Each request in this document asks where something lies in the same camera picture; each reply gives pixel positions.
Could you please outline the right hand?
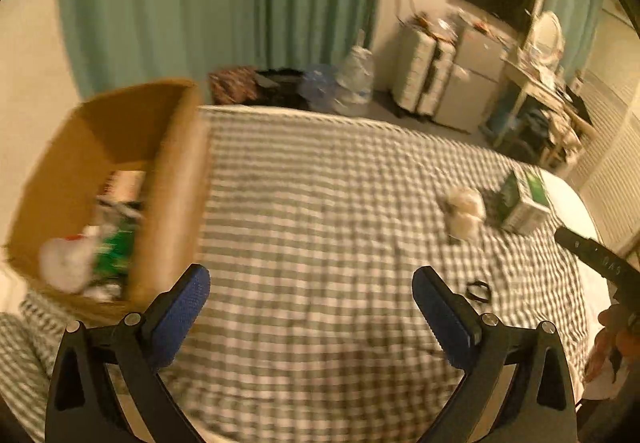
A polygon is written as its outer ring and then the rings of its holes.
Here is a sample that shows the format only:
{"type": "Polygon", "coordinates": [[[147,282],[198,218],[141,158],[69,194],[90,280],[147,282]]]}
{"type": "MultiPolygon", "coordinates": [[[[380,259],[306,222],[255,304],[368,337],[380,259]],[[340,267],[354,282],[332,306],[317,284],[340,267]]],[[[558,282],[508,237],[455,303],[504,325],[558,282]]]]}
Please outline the right hand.
{"type": "Polygon", "coordinates": [[[605,369],[611,369],[612,382],[623,361],[634,363],[639,359],[639,321],[622,304],[613,304],[598,315],[602,329],[594,338],[593,347],[585,367],[585,383],[589,383],[605,369]]]}

